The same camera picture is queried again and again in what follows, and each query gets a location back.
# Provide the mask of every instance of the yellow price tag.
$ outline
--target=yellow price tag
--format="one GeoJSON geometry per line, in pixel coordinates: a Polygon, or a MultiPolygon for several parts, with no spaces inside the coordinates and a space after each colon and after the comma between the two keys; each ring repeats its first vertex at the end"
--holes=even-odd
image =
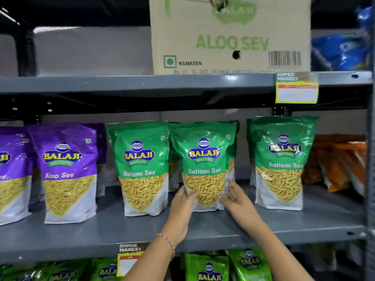
{"type": "Polygon", "coordinates": [[[146,250],[148,244],[119,244],[119,253],[117,255],[117,273],[116,277],[124,277],[138,258],[146,250]]]}
{"type": "Polygon", "coordinates": [[[276,73],[275,103],[315,104],[318,96],[319,84],[314,73],[276,73]]]}

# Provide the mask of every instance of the gray metal shelf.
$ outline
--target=gray metal shelf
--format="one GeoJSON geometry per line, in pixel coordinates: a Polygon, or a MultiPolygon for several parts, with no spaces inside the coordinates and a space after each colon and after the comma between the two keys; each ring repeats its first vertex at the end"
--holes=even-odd
{"type": "MultiPolygon", "coordinates": [[[[322,86],[372,84],[371,71],[318,72],[322,86]]],[[[91,92],[154,89],[262,88],[275,85],[274,73],[98,77],[0,77],[1,93],[91,92]]]]}
{"type": "MultiPolygon", "coordinates": [[[[263,220],[285,244],[364,239],[363,207],[339,194],[306,187],[303,211],[267,210],[263,220]]],[[[246,188],[254,200],[255,190],[246,188]]],[[[114,256],[120,242],[149,242],[162,229],[159,216],[125,217],[119,187],[108,188],[95,217],[79,224],[45,225],[44,211],[0,227],[0,263],[114,256]]],[[[254,242],[226,210],[193,213],[189,232],[177,251],[243,248],[254,242]]]]}

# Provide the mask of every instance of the person's right arm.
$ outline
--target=person's right arm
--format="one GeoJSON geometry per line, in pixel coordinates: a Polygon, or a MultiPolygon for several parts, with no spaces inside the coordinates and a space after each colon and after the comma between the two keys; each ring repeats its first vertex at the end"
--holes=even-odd
{"type": "Polygon", "coordinates": [[[257,213],[242,188],[231,179],[228,197],[220,202],[231,212],[233,218],[262,248],[276,281],[313,281],[293,254],[276,237],[257,213]]]}

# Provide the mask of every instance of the bracelet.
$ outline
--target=bracelet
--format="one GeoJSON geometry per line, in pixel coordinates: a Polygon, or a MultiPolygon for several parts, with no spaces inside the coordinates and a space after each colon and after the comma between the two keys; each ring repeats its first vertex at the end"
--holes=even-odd
{"type": "Polygon", "coordinates": [[[174,254],[176,253],[176,251],[174,250],[174,245],[172,244],[172,242],[164,235],[162,234],[156,234],[157,236],[160,236],[162,237],[163,239],[165,239],[167,242],[169,242],[169,245],[171,246],[172,250],[173,250],[173,254],[172,254],[172,257],[171,257],[171,260],[174,258],[174,254]]]}

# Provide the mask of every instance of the hand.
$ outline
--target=hand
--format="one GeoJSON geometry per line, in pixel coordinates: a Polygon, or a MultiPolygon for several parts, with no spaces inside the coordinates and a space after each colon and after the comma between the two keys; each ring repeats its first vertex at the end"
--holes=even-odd
{"type": "Polygon", "coordinates": [[[160,233],[170,239],[174,246],[177,246],[188,232],[187,225],[193,211],[193,202],[198,194],[199,191],[186,196],[185,187],[182,186],[172,200],[168,220],[160,233]]]}
{"type": "Polygon", "coordinates": [[[231,212],[238,225],[252,234],[263,223],[262,218],[243,189],[231,179],[228,182],[228,197],[222,194],[219,201],[231,212]]]}

